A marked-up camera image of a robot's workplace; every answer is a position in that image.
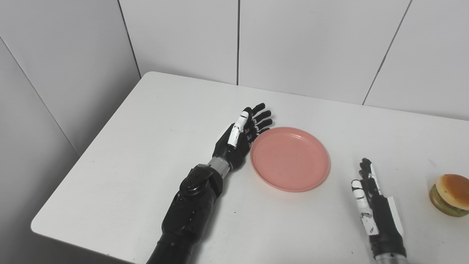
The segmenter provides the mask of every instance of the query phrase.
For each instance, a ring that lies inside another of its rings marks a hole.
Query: tabletop
[[[394,196],[413,264],[465,263],[469,217],[450,217],[428,192],[445,173],[469,176],[469,122],[149,72],[31,223],[34,232],[144,264],[180,182],[207,163],[246,106],[305,130],[331,159],[318,187],[289,193],[249,159],[225,177],[193,263],[374,263],[350,182],[369,158]]]

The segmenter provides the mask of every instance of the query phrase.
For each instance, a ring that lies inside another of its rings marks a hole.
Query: robotic arm
[[[163,220],[160,240],[147,264],[186,264],[201,241],[223,178],[241,167],[252,143],[272,124],[270,111],[261,103],[247,107],[215,144],[212,159],[189,172],[179,186]]]
[[[402,240],[402,224],[394,198],[384,197],[378,184],[373,164],[362,159],[361,180],[352,181],[360,218],[370,239],[377,264],[407,264],[407,253]]]

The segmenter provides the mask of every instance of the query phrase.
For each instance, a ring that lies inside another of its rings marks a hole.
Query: hamburger
[[[463,217],[469,214],[469,179],[445,174],[430,190],[430,200],[443,213]]]

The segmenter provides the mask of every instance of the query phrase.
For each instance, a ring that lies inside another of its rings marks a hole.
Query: black forearm
[[[393,220],[387,198],[382,195],[373,197],[373,213],[379,226],[379,235],[370,236],[373,256],[395,253],[407,256],[404,242]]]
[[[186,264],[200,242],[222,192],[223,179],[213,168],[198,165],[182,181],[163,220],[158,244],[148,264]]]

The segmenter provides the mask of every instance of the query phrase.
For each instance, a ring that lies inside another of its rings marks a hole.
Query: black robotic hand
[[[373,257],[379,264],[407,264],[402,239],[403,229],[394,198],[381,193],[373,164],[367,158],[360,163],[361,180],[352,181],[360,218],[370,239]]]
[[[246,107],[236,123],[231,124],[217,141],[212,157],[219,157],[228,162],[230,171],[239,169],[254,140],[269,129],[267,126],[272,125],[272,119],[267,119],[271,116],[269,110],[259,113],[264,109],[264,103],[256,105],[253,109]]]

